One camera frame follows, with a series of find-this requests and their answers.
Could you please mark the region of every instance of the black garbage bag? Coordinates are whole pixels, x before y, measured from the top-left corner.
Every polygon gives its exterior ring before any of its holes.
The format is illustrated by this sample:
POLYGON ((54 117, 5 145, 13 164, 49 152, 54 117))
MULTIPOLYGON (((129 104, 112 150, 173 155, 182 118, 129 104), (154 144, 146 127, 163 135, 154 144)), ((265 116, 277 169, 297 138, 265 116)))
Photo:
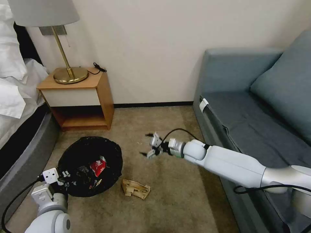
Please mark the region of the black garbage bag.
POLYGON ((83 137, 73 143, 58 161, 60 174, 68 171, 64 179, 66 192, 71 196, 90 197, 111 188, 121 176, 123 166, 120 146, 102 137, 83 137), (103 156, 106 167, 96 177, 90 165, 103 156))

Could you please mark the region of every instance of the white wall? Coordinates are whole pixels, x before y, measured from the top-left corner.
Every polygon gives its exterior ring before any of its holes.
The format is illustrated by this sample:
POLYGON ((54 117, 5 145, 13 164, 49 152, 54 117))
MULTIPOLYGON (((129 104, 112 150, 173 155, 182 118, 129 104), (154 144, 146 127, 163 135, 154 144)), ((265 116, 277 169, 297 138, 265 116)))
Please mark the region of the white wall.
MULTIPOLYGON (((206 48, 284 47, 311 22, 310 0, 73 1, 69 62, 106 67, 115 103, 192 101, 206 48)), ((50 71, 64 66, 53 36, 29 33, 50 71)))

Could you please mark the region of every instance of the baseboard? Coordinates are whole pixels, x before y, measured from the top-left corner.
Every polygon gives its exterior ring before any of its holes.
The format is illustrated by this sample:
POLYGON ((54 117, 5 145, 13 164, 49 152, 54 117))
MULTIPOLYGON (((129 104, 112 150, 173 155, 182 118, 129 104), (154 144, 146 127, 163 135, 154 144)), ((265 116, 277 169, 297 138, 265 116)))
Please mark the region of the baseboard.
POLYGON ((160 103, 136 103, 136 104, 114 104, 114 108, 191 106, 192 104, 193 104, 193 101, 160 102, 160 103))

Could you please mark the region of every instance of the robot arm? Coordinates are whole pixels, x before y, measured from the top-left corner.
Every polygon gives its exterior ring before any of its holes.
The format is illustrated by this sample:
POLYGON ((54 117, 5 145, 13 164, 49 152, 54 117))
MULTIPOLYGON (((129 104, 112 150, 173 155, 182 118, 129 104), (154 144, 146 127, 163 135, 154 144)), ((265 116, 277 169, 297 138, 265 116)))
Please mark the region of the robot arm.
MULTIPOLYGON (((288 166, 273 169, 263 166, 251 156, 228 150, 219 146, 209 146, 198 140, 180 142, 174 138, 159 147, 155 133, 150 145, 153 149, 167 152, 179 158, 184 158, 206 170, 226 178, 246 188, 259 188, 268 185, 285 184, 311 189, 311 169, 302 166, 288 166)), ((284 193, 287 187, 268 188, 267 192, 284 193)), ((299 188, 293 189, 292 204, 305 216, 311 218, 311 193, 299 188)))
POLYGON ((64 179, 70 174, 66 171, 60 178, 58 170, 52 168, 43 172, 45 184, 35 187, 31 193, 33 200, 39 205, 38 216, 25 233, 70 233, 71 221, 67 214, 67 196, 54 192, 51 184, 62 186, 64 179))

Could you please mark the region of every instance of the red wrapper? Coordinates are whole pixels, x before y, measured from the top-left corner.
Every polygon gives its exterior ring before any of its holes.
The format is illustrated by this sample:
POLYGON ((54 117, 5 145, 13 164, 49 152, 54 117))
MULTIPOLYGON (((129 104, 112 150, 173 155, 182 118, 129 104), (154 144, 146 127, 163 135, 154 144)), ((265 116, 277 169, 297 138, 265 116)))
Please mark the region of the red wrapper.
POLYGON ((91 169, 95 173, 96 177, 99 177, 101 172, 106 168, 106 160, 103 156, 100 157, 100 160, 97 160, 90 165, 91 169))

